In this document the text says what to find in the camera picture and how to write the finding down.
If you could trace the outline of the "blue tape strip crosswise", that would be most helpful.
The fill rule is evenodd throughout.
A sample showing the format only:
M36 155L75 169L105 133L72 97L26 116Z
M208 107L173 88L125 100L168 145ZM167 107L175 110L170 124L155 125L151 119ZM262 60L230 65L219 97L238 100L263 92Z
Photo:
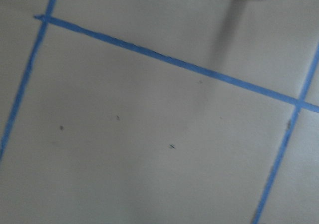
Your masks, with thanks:
M49 24L58 26L60 28L64 28L64 29L67 29L67 30L70 30L73 32L77 32L77 33L89 36L91 38L109 43L111 45L114 45L114 46L117 46L117 47L120 47L123 49L127 49L127 50L130 50L130 51L133 51L133 52L136 52L136 53L139 53L139 54L142 54L142 55L145 55L145 56L148 56L148 57L151 57L151 58L154 58L154 59L157 59L157 60L169 63L169 64L172 64L172 65L175 65L175 66L178 66L178 67L181 67L181 68L184 68L184 69L187 69L187 70L190 70L190 71L193 71L193 72L196 72L196 73L199 73L199 74L202 74L202 75L205 75L205 76L208 76L208 77L211 77L211 78L214 78L214 79L217 79L217 80L229 83L229 84L232 84L232 85L235 85L237 87L241 87L241 88L250 90L252 92L256 92L256 93L274 98L276 100L283 101L285 103L289 103L292 105L298 105L299 107L306 109L306 110L309 110L309 111L312 111L312 112L316 112L316 113L319 112L318 105L314 105L314 104L308 103L306 101L302 101L301 99L297 99L297 98L285 95L283 93L280 93L280 92L277 92L277 91L274 91L271 89L267 89L267 88L264 88L264 87L259 86L259 85L255 85L255 84L252 84L250 82L246 82L246 81L237 79L235 77L232 77L232 76L229 76L226 74L222 74L222 73L217 72L217 71L213 71L213 70L201 67L201 66L197 66L197 65L192 64L192 63L188 63L188 62L182 61L182 60L174 58L174 57L160 54L160 53L155 52L153 50L150 50L150 49L147 49L147 48L144 48L141 46L137 46L137 45L129 43L129 42L125 42L123 40L111 37L111 36L106 35L106 34L102 34L102 33L98 33L98 32L84 29L80 26L77 26L73 23L70 23L70 22L67 22L67 21L64 21L61 19L57 19L57 18L54 18L51 16L46 18L44 15L35 15L34 18L37 20L40 20L40 21L47 21Z

